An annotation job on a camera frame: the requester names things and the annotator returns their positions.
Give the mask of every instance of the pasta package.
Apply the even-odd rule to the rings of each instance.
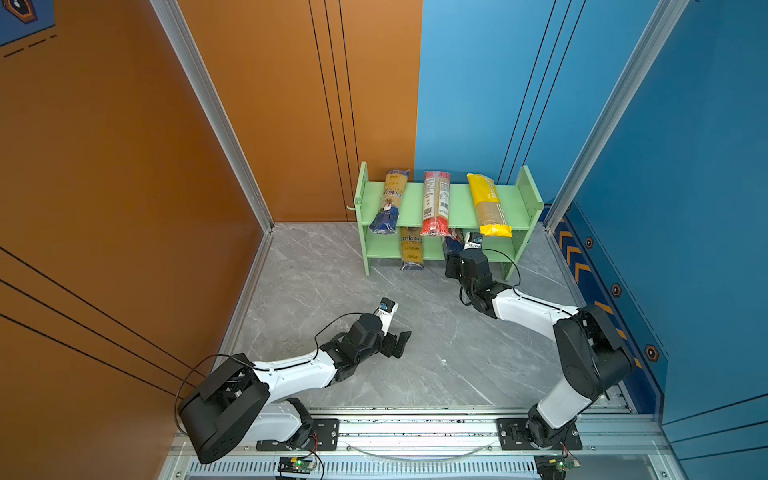
[[[442,254],[448,260],[464,250],[464,232],[460,228],[449,228],[450,235],[442,238]]]
[[[400,227],[400,270],[424,270],[424,239],[418,227]]]
[[[450,235],[448,205],[451,197],[451,174],[424,172],[424,224],[422,235]]]
[[[400,215],[402,195],[406,191],[410,173],[410,170],[390,169],[386,171],[381,206],[376,218],[373,219],[373,223],[368,226],[373,233],[389,234],[397,231],[395,230],[397,217]]]
[[[491,237],[511,237],[512,228],[504,218],[502,202],[493,180],[485,175],[468,174],[469,190],[475,202],[475,213],[480,223],[480,233]]]

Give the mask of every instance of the blue wall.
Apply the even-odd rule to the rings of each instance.
[[[568,0],[425,0],[416,179],[424,170],[437,169],[450,171],[456,182],[466,181],[465,175],[475,172],[501,178],[502,183],[509,177],[509,183],[514,183],[525,161],[542,197],[553,198],[656,4],[657,0],[589,0],[584,5],[583,0],[573,0],[569,8]],[[563,60],[582,5],[584,11]],[[505,163],[539,45],[541,54]],[[558,79],[542,116],[555,76]]]
[[[766,18],[762,0],[691,2],[576,199],[663,347],[691,478],[768,458],[718,455],[768,445],[768,423],[737,429],[768,421],[750,400],[768,395]]]

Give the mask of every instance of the aluminum frame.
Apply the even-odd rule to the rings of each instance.
[[[272,232],[264,232],[264,236],[261,238],[261,243],[259,244],[259,249],[256,251],[256,256],[253,258],[250,270],[248,270],[248,276],[245,279],[243,289],[240,291],[240,296],[237,298],[237,304],[235,305],[235,310],[232,312],[227,332],[224,333],[224,338],[221,340],[221,346],[218,352],[220,354],[230,355],[234,352],[235,342],[240,335],[240,330],[243,328],[243,322],[248,313],[250,300],[253,298],[253,292],[256,290],[256,285],[259,282],[261,270],[264,268],[266,255],[269,253],[271,245]],[[213,372],[223,361],[223,357],[217,357],[210,371]]]
[[[689,0],[660,0],[648,21],[640,40],[637,41],[624,70],[621,72],[611,96],[595,122],[592,131],[576,157],[571,171],[565,178],[544,220],[549,233],[557,227],[560,219],[571,204],[594,162],[603,151],[608,138],[614,133],[621,116],[632,101],[635,92],[643,83],[645,75],[654,64],[659,51],[669,38],[674,26],[683,14]]]
[[[327,461],[339,461],[350,456],[370,458],[370,455],[395,457],[445,458],[473,452],[472,457],[493,462],[530,457],[560,455],[555,450],[502,450],[495,420],[526,417],[524,409],[462,408],[462,409],[322,409],[310,411],[317,419],[339,419],[339,448],[320,453]],[[648,455],[659,479],[685,480],[674,458],[667,438],[652,415],[630,413],[585,413],[579,416],[577,427],[584,449],[583,458],[592,455]],[[297,455],[308,452],[296,452]],[[194,449],[186,437],[174,440],[160,478],[172,480],[186,477],[194,463]],[[256,450],[255,442],[239,444],[225,459],[245,462],[266,461],[284,455],[280,452]],[[212,476],[231,476],[222,470]]]
[[[259,185],[253,176],[253,171],[250,169],[243,148],[237,140],[235,130],[224,110],[219,94],[216,92],[214,81],[211,80],[203,57],[197,50],[197,45],[192,38],[192,32],[187,26],[187,22],[184,20],[181,7],[176,0],[150,0],[150,3],[163,26],[163,30],[165,30],[165,35],[176,52],[184,73],[187,74],[200,106],[208,117],[211,128],[219,139],[221,148],[227,156],[246,199],[248,199],[253,214],[258,219],[264,233],[272,231],[275,224],[272,215],[266,207]]]

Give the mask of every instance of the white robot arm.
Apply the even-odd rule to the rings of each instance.
[[[576,416],[632,371],[633,357],[602,309],[550,303],[495,282],[481,245],[482,236],[470,233],[465,249],[447,259],[445,275],[458,279],[465,305],[557,344],[563,377],[531,407],[526,426],[539,448],[559,445]]]
[[[411,336],[389,333],[397,303],[383,298],[349,332],[306,355],[276,362],[250,362],[240,353],[216,368],[178,406],[200,463],[215,462],[239,442],[277,440],[307,446],[313,420],[298,399],[287,398],[350,377],[374,353],[400,358]]]

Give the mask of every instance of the black mounting plate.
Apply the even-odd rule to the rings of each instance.
[[[314,419],[315,425],[313,432],[317,434],[317,451],[328,452],[336,450],[336,443],[339,438],[339,419]],[[310,442],[304,450],[312,451],[315,449],[315,438],[310,435]],[[261,440],[256,443],[256,450],[260,452],[288,452],[295,450],[290,448],[285,442],[275,440]]]
[[[496,419],[498,440],[502,444],[502,450],[541,450],[528,441],[528,430],[525,428],[526,423],[528,423],[527,418]],[[576,425],[568,429],[568,435],[565,438],[565,448],[574,451],[584,448],[581,444],[581,437],[578,434]],[[560,449],[553,445],[550,450],[558,451]]]

